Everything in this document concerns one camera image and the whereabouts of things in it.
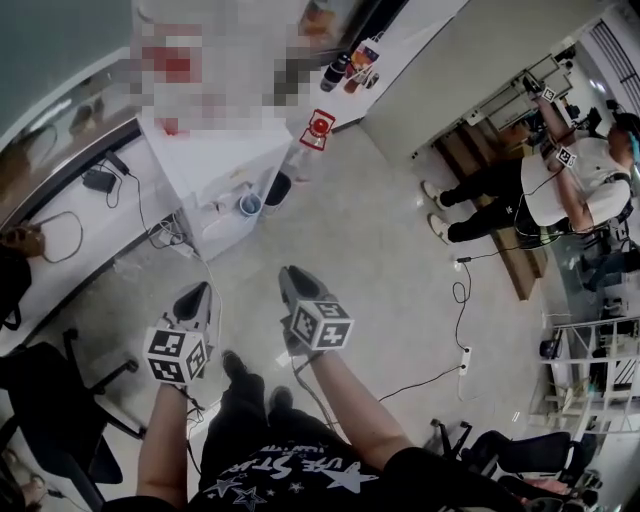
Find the wall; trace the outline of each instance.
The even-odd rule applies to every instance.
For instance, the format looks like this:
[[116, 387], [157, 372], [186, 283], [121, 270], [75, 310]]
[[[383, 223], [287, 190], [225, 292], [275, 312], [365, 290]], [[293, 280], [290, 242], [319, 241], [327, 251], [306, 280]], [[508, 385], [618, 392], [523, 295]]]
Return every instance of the wall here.
[[471, 0], [362, 126], [388, 160], [402, 160], [601, 10], [596, 0]]
[[3, 0], [0, 136], [69, 77], [128, 46], [130, 32], [130, 0]]

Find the black office chair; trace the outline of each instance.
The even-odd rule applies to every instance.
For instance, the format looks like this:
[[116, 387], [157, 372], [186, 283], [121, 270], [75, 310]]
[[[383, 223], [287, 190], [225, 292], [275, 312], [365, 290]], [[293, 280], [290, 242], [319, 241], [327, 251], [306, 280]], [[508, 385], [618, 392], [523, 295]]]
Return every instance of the black office chair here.
[[65, 359], [47, 343], [20, 348], [0, 358], [0, 388], [9, 392], [14, 416], [0, 429], [0, 452], [16, 432], [24, 438], [44, 471], [69, 478], [89, 508], [99, 511], [104, 498], [96, 483], [118, 484], [122, 472], [102, 432], [107, 423], [135, 439], [135, 431], [99, 407], [94, 395], [138, 364], [129, 360], [88, 389], [76, 364], [71, 343], [77, 331], [63, 334]]
[[[585, 436], [582, 443], [571, 440], [568, 432], [555, 432], [530, 439], [511, 441], [492, 430], [482, 434], [471, 448], [462, 449], [471, 426], [462, 424], [465, 432], [451, 448], [449, 435], [438, 420], [432, 425], [440, 428], [445, 458], [460, 461], [472, 472], [491, 476], [499, 466], [507, 473], [560, 473], [559, 480], [573, 485], [591, 463], [595, 455], [592, 436]], [[571, 463], [567, 461], [571, 454]]]

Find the black pants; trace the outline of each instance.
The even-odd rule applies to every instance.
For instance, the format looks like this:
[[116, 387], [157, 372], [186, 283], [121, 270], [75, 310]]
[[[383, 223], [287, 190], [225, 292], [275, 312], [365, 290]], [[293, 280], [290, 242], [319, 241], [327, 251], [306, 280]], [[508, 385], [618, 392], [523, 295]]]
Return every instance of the black pants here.
[[440, 201], [445, 206], [477, 199], [483, 194], [495, 198], [469, 220], [452, 224], [448, 232], [449, 240], [475, 240], [498, 229], [513, 226], [518, 206], [518, 223], [532, 220], [527, 201], [522, 197], [521, 170], [522, 160], [505, 160], [472, 174], [453, 190], [443, 192]]
[[264, 380], [255, 374], [235, 379], [222, 395], [220, 412], [211, 421], [202, 450], [201, 489], [222, 471], [267, 444], [295, 439], [333, 438], [343, 443], [319, 419], [297, 409], [274, 409], [267, 417]]
[[594, 258], [591, 261], [585, 260], [584, 270], [595, 269], [594, 274], [586, 284], [589, 290], [598, 288], [598, 284], [607, 274], [627, 273], [640, 270], [640, 252], [631, 250], [629, 252], [617, 252]]

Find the white cabinet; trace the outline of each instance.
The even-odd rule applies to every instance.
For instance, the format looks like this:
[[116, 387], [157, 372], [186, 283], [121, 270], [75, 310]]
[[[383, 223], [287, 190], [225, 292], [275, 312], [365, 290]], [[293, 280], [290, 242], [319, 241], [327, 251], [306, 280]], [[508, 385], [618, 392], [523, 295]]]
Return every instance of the white cabinet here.
[[191, 131], [167, 135], [153, 120], [140, 118], [182, 210], [195, 249], [210, 260], [247, 236], [258, 215], [248, 217], [240, 198], [255, 193], [264, 204], [291, 144], [284, 123], [265, 130]]

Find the power adapter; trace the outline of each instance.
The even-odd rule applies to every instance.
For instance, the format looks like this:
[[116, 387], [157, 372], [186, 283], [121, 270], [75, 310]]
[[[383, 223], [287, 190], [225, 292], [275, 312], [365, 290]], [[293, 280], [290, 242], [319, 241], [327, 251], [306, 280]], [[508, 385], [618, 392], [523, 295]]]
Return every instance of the power adapter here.
[[125, 164], [122, 160], [120, 160], [116, 156], [116, 154], [110, 149], [105, 151], [104, 157], [107, 160], [109, 160], [109, 162], [111, 162], [114, 165], [114, 167], [120, 171], [120, 173], [123, 176], [128, 176], [129, 174], [131, 174], [131, 171], [129, 170], [129, 167], [127, 167], [127, 164]]

